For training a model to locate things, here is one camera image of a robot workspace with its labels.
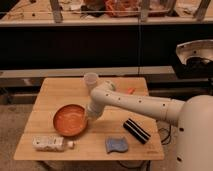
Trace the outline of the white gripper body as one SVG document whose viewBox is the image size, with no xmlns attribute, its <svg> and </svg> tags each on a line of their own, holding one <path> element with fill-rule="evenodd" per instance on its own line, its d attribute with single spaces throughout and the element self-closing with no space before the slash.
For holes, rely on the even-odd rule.
<svg viewBox="0 0 213 171">
<path fill-rule="evenodd" d="M 100 118 L 103 114 L 104 106 L 91 101 L 86 105 L 86 116 L 90 121 L 95 121 Z"/>
</svg>

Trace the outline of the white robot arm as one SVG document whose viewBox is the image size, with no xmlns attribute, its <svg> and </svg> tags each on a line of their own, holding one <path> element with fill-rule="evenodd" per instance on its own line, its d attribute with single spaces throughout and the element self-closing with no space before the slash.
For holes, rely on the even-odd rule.
<svg viewBox="0 0 213 171">
<path fill-rule="evenodd" d="M 187 101 L 137 96 L 115 91 L 111 81 L 92 89 L 86 114 L 98 119 L 106 106 L 115 106 L 165 121 L 178 128 L 176 171 L 213 171 L 213 96 Z"/>
</svg>

